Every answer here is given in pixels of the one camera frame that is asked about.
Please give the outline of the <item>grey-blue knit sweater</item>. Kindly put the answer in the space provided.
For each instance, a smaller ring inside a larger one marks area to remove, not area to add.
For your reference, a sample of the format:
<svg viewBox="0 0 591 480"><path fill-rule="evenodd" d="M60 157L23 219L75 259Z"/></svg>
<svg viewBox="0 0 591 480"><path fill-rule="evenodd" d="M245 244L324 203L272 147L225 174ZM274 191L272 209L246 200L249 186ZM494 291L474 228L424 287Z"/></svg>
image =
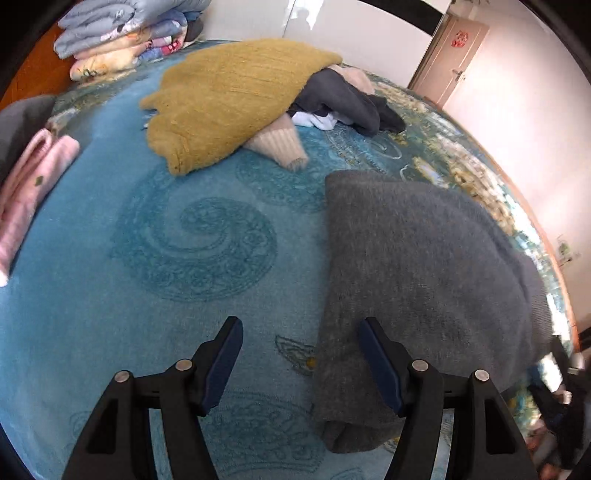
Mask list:
<svg viewBox="0 0 591 480"><path fill-rule="evenodd" d="M363 319L376 318L443 373L487 370L502 391L550 352L551 313L534 262L466 193L337 171L325 197L329 291L312 385L330 451L376 449L403 426L363 357Z"/></svg>

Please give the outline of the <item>teal floral bed blanket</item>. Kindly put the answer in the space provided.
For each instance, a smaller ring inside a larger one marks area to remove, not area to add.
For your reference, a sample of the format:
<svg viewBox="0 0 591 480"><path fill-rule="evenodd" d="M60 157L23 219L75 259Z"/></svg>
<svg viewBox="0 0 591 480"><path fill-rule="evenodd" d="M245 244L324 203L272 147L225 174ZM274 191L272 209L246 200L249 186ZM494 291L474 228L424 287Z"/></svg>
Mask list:
<svg viewBox="0 0 591 480"><path fill-rule="evenodd" d="M201 422L223 479L380 479L394 442L332 454L311 426L311 373L329 250L325 176L372 170L467 189L535 262L553 331L574 342L567 297L542 239L492 158L448 115L373 76L400 135L301 129L297 172L241 149L172 176L147 146L171 56L90 83L55 105L81 146L38 210L1 291L1 424L37 479L59 478L95 403L122 369L143 376L190 357L229 316L245 341L221 403Z"/></svg>

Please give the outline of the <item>folded pink sweater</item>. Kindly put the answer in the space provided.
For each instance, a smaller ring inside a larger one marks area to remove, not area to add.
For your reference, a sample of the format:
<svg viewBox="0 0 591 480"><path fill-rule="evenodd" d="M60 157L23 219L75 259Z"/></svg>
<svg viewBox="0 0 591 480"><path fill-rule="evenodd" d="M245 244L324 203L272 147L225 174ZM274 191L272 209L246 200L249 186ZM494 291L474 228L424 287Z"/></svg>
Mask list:
<svg viewBox="0 0 591 480"><path fill-rule="evenodd" d="M39 130L24 149L1 188L1 287L8 284L11 264L37 208L73 163L77 140Z"/></svg>

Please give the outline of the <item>dark grey folded garment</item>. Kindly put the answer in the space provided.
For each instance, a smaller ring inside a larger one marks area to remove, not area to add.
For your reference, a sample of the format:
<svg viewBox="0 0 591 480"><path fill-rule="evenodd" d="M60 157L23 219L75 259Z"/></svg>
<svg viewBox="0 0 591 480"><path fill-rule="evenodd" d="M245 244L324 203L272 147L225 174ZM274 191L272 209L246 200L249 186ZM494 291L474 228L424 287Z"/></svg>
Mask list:
<svg viewBox="0 0 591 480"><path fill-rule="evenodd" d="M0 181L4 183L11 169L52 114L54 95L40 95L13 102L0 114Z"/></svg>

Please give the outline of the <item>beige pink knit garment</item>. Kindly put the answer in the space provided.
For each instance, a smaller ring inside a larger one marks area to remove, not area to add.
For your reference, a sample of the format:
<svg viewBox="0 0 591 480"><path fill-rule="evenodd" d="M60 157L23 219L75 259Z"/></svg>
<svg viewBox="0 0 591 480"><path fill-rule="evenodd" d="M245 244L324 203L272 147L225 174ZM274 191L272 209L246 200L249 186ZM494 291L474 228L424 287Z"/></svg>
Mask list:
<svg viewBox="0 0 591 480"><path fill-rule="evenodd" d="M375 88L370 83L367 74L354 67L332 65L329 69L335 70L342 75L353 86L356 86L363 93L375 94ZM345 123L345 119L334 116L339 122ZM297 133L297 126L291 121L291 116L284 113L256 133L255 136L243 144L245 149L270 158L280 167L290 171L297 171L304 168L308 163L308 154L301 144L300 136Z"/></svg>

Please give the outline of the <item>white cloth piece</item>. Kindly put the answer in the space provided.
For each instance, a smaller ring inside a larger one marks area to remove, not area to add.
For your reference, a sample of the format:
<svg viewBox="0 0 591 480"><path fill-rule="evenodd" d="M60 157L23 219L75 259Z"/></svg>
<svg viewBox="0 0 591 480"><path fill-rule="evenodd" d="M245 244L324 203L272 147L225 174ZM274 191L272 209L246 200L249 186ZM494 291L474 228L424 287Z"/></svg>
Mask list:
<svg viewBox="0 0 591 480"><path fill-rule="evenodd" d="M298 111L291 116L291 121L295 126L317 128L322 131L332 131L335 125L339 123L332 113L325 116L315 115L308 112Z"/></svg>

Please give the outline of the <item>mustard yellow fuzzy garment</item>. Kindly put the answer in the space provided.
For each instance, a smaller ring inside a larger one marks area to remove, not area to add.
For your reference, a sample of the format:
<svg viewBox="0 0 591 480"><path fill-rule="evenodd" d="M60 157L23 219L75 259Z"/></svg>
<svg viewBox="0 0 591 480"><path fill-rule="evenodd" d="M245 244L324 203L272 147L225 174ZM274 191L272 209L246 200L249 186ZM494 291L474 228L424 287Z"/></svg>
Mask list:
<svg viewBox="0 0 591 480"><path fill-rule="evenodd" d="M148 147L184 176L211 167L287 112L335 52L270 38L199 49L166 69L139 106L152 111Z"/></svg>

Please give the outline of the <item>dark navy garment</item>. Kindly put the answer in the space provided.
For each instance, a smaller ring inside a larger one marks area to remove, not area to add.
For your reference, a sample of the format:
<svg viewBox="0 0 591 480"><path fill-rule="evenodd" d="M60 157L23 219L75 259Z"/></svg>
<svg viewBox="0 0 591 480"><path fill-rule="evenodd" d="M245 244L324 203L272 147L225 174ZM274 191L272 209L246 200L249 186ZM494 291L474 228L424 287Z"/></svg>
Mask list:
<svg viewBox="0 0 591 480"><path fill-rule="evenodd" d="M346 81L335 70L325 68L308 79L304 89L290 105L287 114L337 115L360 135L374 137L380 131L404 132L406 122L385 97L369 95Z"/></svg>

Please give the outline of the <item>pink room door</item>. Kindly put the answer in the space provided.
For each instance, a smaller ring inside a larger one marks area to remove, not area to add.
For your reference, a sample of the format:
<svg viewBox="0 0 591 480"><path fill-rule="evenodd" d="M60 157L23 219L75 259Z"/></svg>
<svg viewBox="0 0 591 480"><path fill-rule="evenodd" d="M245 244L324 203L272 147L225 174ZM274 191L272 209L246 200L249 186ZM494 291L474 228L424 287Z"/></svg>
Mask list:
<svg viewBox="0 0 591 480"><path fill-rule="evenodd" d="M486 24L448 14L409 89L443 108L460 85L488 33Z"/></svg>

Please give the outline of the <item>folded floral patterned bedding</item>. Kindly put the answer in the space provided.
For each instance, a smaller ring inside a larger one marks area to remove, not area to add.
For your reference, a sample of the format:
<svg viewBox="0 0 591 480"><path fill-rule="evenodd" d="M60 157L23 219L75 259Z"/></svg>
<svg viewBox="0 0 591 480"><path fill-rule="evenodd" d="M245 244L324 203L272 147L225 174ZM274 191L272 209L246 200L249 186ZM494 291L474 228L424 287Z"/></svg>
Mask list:
<svg viewBox="0 0 591 480"><path fill-rule="evenodd" d="M76 53L69 78L74 82L84 81L166 57L183 47L187 29L183 13L165 12L152 25Z"/></svg>

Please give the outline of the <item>white and black wardrobe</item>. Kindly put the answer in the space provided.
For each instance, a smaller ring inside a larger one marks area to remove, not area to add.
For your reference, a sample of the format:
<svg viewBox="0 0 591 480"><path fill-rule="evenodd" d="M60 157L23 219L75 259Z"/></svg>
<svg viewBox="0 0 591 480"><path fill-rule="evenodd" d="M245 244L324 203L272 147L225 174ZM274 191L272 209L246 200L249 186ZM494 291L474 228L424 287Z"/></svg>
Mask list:
<svg viewBox="0 0 591 480"><path fill-rule="evenodd" d="M300 41L407 87L450 5L432 0L216 0L204 13L204 37Z"/></svg>

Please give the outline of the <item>folded light blue quilt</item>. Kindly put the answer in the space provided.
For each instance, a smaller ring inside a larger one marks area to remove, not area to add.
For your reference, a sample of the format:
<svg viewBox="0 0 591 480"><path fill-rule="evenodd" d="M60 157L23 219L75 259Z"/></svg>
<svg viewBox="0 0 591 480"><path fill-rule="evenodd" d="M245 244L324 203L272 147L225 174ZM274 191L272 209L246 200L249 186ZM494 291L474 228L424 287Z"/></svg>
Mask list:
<svg viewBox="0 0 591 480"><path fill-rule="evenodd" d="M201 14L211 0L87 0L75 4L59 21L62 34L53 45L60 59L118 39L169 16Z"/></svg>

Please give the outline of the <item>wall socket with green plug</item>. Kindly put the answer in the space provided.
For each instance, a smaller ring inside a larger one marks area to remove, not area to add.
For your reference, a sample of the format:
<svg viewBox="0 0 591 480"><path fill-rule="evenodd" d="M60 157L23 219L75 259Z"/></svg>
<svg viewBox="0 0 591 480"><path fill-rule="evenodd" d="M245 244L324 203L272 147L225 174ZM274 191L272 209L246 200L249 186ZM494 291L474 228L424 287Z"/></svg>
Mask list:
<svg viewBox="0 0 591 480"><path fill-rule="evenodd" d="M580 257L580 253L575 251L569 241L560 235L557 237L557 258L561 268L572 264Z"/></svg>

